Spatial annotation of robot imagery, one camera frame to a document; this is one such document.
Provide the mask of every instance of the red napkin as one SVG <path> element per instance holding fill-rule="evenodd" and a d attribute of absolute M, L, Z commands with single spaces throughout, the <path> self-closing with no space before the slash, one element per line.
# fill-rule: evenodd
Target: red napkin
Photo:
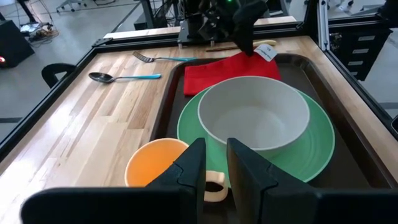
<path fill-rule="evenodd" d="M 244 52 L 206 65 L 185 67 L 184 94 L 193 96 L 209 86 L 234 77 L 262 76 L 280 80 L 275 60 L 267 62 L 259 54 Z"/>

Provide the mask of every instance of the dark brown tray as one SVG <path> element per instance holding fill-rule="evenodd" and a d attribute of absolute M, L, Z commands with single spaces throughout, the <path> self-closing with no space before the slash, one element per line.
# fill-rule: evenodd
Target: dark brown tray
<path fill-rule="evenodd" d="M 185 67 L 203 65 L 217 60 L 219 59 L 198 59 L 181 63 L 172 70 L 151 140 L 177 138 L 178 118 L 184 106 L 192 98 L 183 94 Z M 311 96 L 328 113 L 334 125 L 336 146 L 333 157 L 325 170 L 309 184 L 318 188 L 332 189 L 390 188 L 396 184 L 385 172 L 385 167 L 375 156 L 369 144 L 361 137 L 358 128 L 350 120 L 347 112 L 342 109 L 341 103 L 331 93 L 329 86 L 313 63 L 303 56 L 294 54 L 279 54 L 275 60 L 282 81 Z M 231 191 L 223 202 L 205 203 L 203 210 L 205 223 L 238 222 Z"/>

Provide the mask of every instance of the wooden tabletop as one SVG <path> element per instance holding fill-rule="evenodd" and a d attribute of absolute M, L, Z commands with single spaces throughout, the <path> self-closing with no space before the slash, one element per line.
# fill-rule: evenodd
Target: wooden tabletop
<path fill-rule="evenodd" d="M 293 16 L 282 16 L 275 18 L 267 18 L 267 19 L 259 19 L 254 24 L 258 25 L 266 25 L 266 24 L 278 24 L 285 22 L 296 22 Z M 169 28 L 158 28 L 158 29 L 147 29 L 147 30 L 135 30 L 135 31 L 127 31 L 127 32 L 116 32 L 109 33 L 104 36 L 104 38 L 126 38 L 126 37 L 140 37 L 145 35 L 154 35 L 154 34 L 171 34 L 180 32 L 180 27 L 169 27 Z"/>
<path fill-rule="evenodd" d="M 398 180 L 398 142 L 310 37 L 276 39 L 276 50 L 308 57 L 322 72 L 379 157 Z M 206 47 L 141 50 L 149 57 L 227 57 L 238 50 Z M 123 186 L 125 166 L 152 132 L 169 73 L 177 62 L 143 63 L 132 52 L 98 54 L 0 163 L 0 223 L 20 223 L 30 195 L 60 186 Z M 159 80 L 104 85 L 90 72 L 114 76 L 161 73 Z"/>

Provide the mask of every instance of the metal frame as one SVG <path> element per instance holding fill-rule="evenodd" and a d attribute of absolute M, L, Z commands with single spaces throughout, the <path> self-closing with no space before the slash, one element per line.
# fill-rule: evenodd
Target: metal frame
<path fill-rule="evenodd" d="M 398 25 L 392 21 L 387 21 L 377 14 L 371 16 L 354 16 L 339 19 L 330 19 L 329 32 L 357 32 L 371 29 L 388 29 Z M 357 94 L 369 106 L 372 112 L 380 119 L 381 123 L 398 140 L 398 133 L 392 128 L 392 120 L 389 114 L 380 106 L 380 104 L 368 93 L 368 91 L 352 76 L 349 70 L 340 62 L 334 53 L 328 49 L 324 50 L 325 55 L 331 63 L 346 78 L 347 82 L 353 87 Z"/>
<path fill-rule="evenodd" d="M 304 22 L 290 22 L 285 24 L 271 24 L 256 26 L 254 29 L 254 38 L 276 38 L 276 37 L 293 37 L 301 35 L 309 35 L 315 42 L 318 42 L 318 17 L 317 5 L 319 0 L 310 0 L 307 6 L 307 13 Z M 330 29 L 366 29 L 384 24 L 378 17 L 362 17 L 349 19 L 335 19 L 330 21 Z M 178 46 L 178 33 L 150 35 L 143 37 L 130 37 L 124 39 L 109 39 L 103 41 L 100 45 L 94 45 L 93 48 L 77 63 L 76 70 L 66 74 L 47 96 L 26 116 L 16 127 L 9 133 L 5 139 L 0 142 L 0 161 L 2 161 L 8 153 L 17 145 L 17 143 L 29 132 L 33 125 L 38 122 L 42 115 L 53 105 L 55 100 L 65 91 L 72 81 L 80 74 L 80 72 L 91 62 L 98 53 L 149 49 L 156 47 L 176 47 Z M 361 93 L 363 90 L 356 87 L 355 81 L 350 80 L 348 71 L 341 66 L 340 62 L 327 50 L 326 55 L 339 71 L 347 78 L 349 83 Z M 368 99 L 366 93 L 361 94 L 364 100 L 372 105 L 372 99 Z M 373 109 L 378 117 L 383 117 L 380 111 Z"/>
<path fill-rule="evenodd" d="M 321 4 L 318 4 L 317 14 L 319 48 L 323 51 L 330 50 L 328 4 L 326 1 L 321 1 Z"/>

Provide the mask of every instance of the green plate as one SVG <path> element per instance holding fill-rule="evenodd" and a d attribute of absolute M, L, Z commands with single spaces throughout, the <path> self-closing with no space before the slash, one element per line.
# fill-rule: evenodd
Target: green plate
<path fill-rule="evenodd" d="M 191 144 L 196 138 L 206 138 L 198 118 L 198 104 L 208 89 L 193 97 L 181 112 L 177 125 L 178 139 Z M 305 132 L 281 154 L 269 159 L 290 175 L 308 182 L 316 177 L 329 163 L 335 150 L 335 132 L 328 115 L 317 102 L 298 90 L 310 108 L 310 123 Z M 207 147 L 206 155 L 211 153 Z M 224 172 L 228 175 L 226 156 L 206 158 L 206 169 Z"/>

